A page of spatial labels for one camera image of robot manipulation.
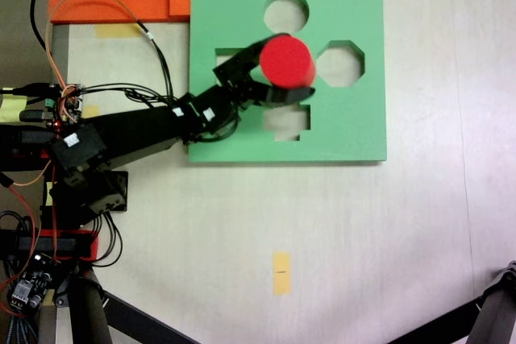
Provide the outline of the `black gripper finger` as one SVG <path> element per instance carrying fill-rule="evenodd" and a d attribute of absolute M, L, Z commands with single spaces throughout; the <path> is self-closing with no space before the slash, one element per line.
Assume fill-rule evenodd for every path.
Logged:
<path fill-rule="evenodd" d="M 315 94 L 313 87 L 285 89 L 259 81 L 246 84 L 246 101 L 254 106 L 269 108 L 289 106 L 303 102 Z"/>
<path fill-rule="evenodd" d="M 234 54 L 223 63 L 224 77 L 249 77 L 251 71 L 260 64 L 260 54 L 267 43 L 279 37 L 291 37 L 288 33 L 278 33 L 259 40 Z"/>

